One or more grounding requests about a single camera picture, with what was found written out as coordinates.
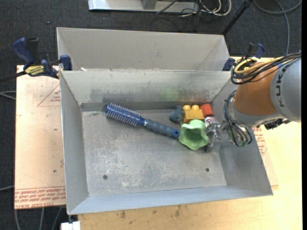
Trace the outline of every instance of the metal stand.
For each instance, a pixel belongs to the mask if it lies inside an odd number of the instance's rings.
[[[169,6],[174,0],[89,0],[90,11],[140,11],[159,12]],[[188,9],[197,10],[194,2],[175,2],[164,12],[180,13]]]

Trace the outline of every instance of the gray metal tray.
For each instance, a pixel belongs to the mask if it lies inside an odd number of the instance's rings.
[[[176,105],[210,103],[214,115],[221,121],[224,99],[234,86],[229,83],[228,72],[210,68],[212,65],[222,68],[221,62],[227,60],[223,39],[212,35],[118,33],[120,36],[115,41],[121,50],[127,40],[132,42],[138,38],[140,47],[136,50],[146,52],[144,47],[157,43],[156,37],[163,44],[153,48],[156,50],[153,55],[176,41],[181,43],[177,54],[184,56],[187,53],[183,45],[188,38],[199,44],[207,39],[203,48],[208,50],[202,57],[196,57],[196,61],[185,61],[186,65],[177,58],[171,61],[169,57],[174,56],[161,51],[152,64],[159,61],[160,69],[148,67],[152,61],[148,56],[139,57],[142,64],[135,61],[134,68],[123,69],[122,55],[126,51],[111,61],[107,55],[112,52],[105,45],[102,46],[104,51],[97,50],[97,38],[113,38],[114,41],[117,32],[67,28],[58,31],[59,55],[69,54],[75,67],[73,71],[60,74],[68,214],[271,195],[256,142],[238,148],[229,143],[225,134],[218,152],[192,151],[171,137],[128,126],[107,118],[104,113],[106,105],[114,102],[138,110],[145,118],[179,129],[168,119],[170,110]],[[76,37],[82,39],[84,51]],[[85,51],[92,52],[88,65],[82,58]],[[105,65],[104,59],[111,67]],[[126,65],[134,59],[132,55]],[[80,67],[87,71],[77,70]]]

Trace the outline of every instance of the cable bundle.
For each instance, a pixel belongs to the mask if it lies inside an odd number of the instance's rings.
[[[231,82],[234,84],[244,84],[247,82],[257,82],[266,76],[275,72],[278,68],[286,65],[290,65],[293,61],[301,58],[302,53],[286,54],[281,57],[271,59],[269,61],[261,62],[260,59],[255,57],[242,58],[235,64],[235,67],[231,70]],[[272,71],[268,71],[266,75],[260,79],[255,78],[262,72],[276,67]]]

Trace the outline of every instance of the gray metal base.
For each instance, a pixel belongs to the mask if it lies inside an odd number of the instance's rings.
[[[140,12],[159,12],[168,6],[169,1],[157,1],[154,9],[144,9],[142,0],[89,0],[90,11],[140,11]],[[184,10],[185,13],[191,13],[191,10],[197,10],[198,5],[194,2],[175,2],[170,8],[164,12],[180,13]]]

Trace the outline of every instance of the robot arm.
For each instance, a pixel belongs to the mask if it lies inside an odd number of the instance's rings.
[[[267,62],[243,59],[232,69],[231,80],[238,88],[225,102],[222,127],[237,146],[251,142],[250,127],[301,121],[300,52]]]

